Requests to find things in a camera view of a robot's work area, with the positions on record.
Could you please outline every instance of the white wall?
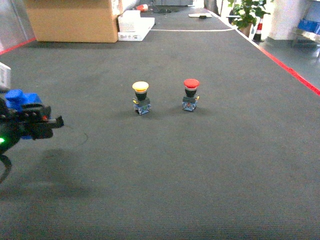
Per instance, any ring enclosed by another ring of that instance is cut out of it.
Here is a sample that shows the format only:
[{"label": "white wall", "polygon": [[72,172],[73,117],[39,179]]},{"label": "white wall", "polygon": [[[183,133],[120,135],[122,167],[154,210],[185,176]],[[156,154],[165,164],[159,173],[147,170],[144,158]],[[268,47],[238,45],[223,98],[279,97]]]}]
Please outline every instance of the white wall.
[{"label": "white wall", "polygon": [[132,10],[139,2],[140,0],[122,0],[123,10]]},{"label": "white wall", "polygon": [[274,0],[269,37],[274,40],[293,40],[293,29],[305,13],[308,0]]}]

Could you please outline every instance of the red floor line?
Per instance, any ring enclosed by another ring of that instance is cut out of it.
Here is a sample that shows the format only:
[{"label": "red floor line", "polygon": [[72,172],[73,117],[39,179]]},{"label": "red floor line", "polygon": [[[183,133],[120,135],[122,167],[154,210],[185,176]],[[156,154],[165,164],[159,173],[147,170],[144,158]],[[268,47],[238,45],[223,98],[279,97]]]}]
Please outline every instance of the red floor line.
[{"label": "red floor line", "polygon": [[270,59],[272,59],[276,64],[278,64],[280,67],[282,67],[284,70],[286,70],[288,73],[290,73],[292,76],[294,76],[296,79],[298,79],[303,85],[305,85],[307,88],[312,90],[315,94],[320,96],[320,90],[313,86],[310,82],[308,82],[306,79],[304,79],[299,73],[297,73],[294,69],[288,67],[285,65],[282,61],[277,59],[275,56],[273,56],[271,53],[264,50],[262,47],[258,46],[258,49],[263,52],[265,55],[267,55]]},{"label": "red floor line", "polygon": [[20,44],[18,44],[18,45],[15,45],[15,46],[10,47],[10,48],[8,48],[8,49],[6,49],[6,50],[0,51],[0,55],[5,54],[5,53],[7,53],[7,52],[10,52],[10,51],[12,51],[12,50],[14,50],[14,49],[17,49],[17,48],[19,48],[19,47],[21,47],[21,46],[23,46],[23,45],[28,44],[28,43],[31,43],[31,42],[33,42],[33,41],[35,41],[35,40],[36,40],[36,38],[34,37],[34,38],[29,39],[28,41],[24,41],[24,42],[22,42],[22,43],[20,43]]}]

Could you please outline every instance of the white box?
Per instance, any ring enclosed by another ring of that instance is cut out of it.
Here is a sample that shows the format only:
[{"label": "white box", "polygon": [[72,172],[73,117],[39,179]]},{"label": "white box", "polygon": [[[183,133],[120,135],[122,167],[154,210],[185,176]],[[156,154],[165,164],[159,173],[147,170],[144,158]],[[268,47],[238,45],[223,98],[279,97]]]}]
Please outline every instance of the white box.
[{"label": "white box", "polygon": [[127,10],[118,17],[120,32],[136,32],[143,27],[139,10]]},{"label": "white box", "polygon": [[11,68],[0,62],[0,89],[9,90],[11,87]]},{"label": "white box", "polygon": [[141,42],[155,25],[154,17],[142,17],[142,27],[138,31],[118,32],[118,41]]}]

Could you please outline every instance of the plant pot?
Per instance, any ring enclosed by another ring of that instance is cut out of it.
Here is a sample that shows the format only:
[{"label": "plant pot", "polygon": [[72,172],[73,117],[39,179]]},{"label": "plant pot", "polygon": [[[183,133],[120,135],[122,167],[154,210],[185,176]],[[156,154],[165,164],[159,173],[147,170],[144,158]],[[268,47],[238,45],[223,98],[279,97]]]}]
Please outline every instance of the plant pot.
[{"label": "plant pot", "polygon": [[249,25],[246,27],[239,28],[239,31],[242,32],[247,38],[249,38],[251,26],[252,22],[250,22]]}]

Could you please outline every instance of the red object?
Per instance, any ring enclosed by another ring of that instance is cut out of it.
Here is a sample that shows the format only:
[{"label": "red object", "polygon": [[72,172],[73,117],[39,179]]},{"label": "red object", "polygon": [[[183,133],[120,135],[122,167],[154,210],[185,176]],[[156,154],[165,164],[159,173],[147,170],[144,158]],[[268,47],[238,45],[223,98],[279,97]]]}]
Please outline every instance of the red object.
[{"label": "red object", "polygon": [[146,12],[148,11],[148,5],[147,4],[142,4],[136,7],[137,10],[140,10],[140,12]]},{"label": "red object", "polygon": [[262,47],[257,46],[257,48],[263,52],[265,55],[267,55],[270,59],[272,59],[276,64],[278,64],[280,67],[282,67],[284,70],[286,70],[288,73],[290,73],[293,77],[295,77],[299,82],[301,82],[303,85],[305,85],[307,88],[309,88],[311,91],[313,91],[315,94],[320,96],[320,90],[313,86],[310,82],[308,82],[306,79],[304,79],[299,73],[297,73],[294,69],[288,67],[285,65],[282,61],[277,59],[275,56],[264,50]]},{"label": "red object", "polygon": [[262,18],[261,18],[261,21],[260,21],[259,24],[258,24],[257,30],[262,30]]},{"label": "red object", "polygon": [[6,53],[8,53],[8,52],[10,52],[10,51],[12,51],[12,50],[14,50],[14,49],[17,49],[17,48],[19,48],[19,47],[21,47],[21,46],[23,46],[23,45],[26,45],[26,44],[28,44],[28,43],[31,43],[31,42],[35,41],[35,40],[36,40],[36,38],[34,37],[34,38],[32,38],[32,39],[30,39],[30,40],[28,40],[28,41],[24,41],[24,42],[22,42],[22,43],[20,43],[20,44],[18,44],[18,45],[15,45],[15,46],[10,47],[10,48],[8,48],[8,49],[6,49],[6,50],[0,51],[0,55],[6,54]]},{"label": "red object", "polygon": [[184,80],[183,84],[188,89],[196,89],[200,85],[200,82],[197,79],[189,78]]}]

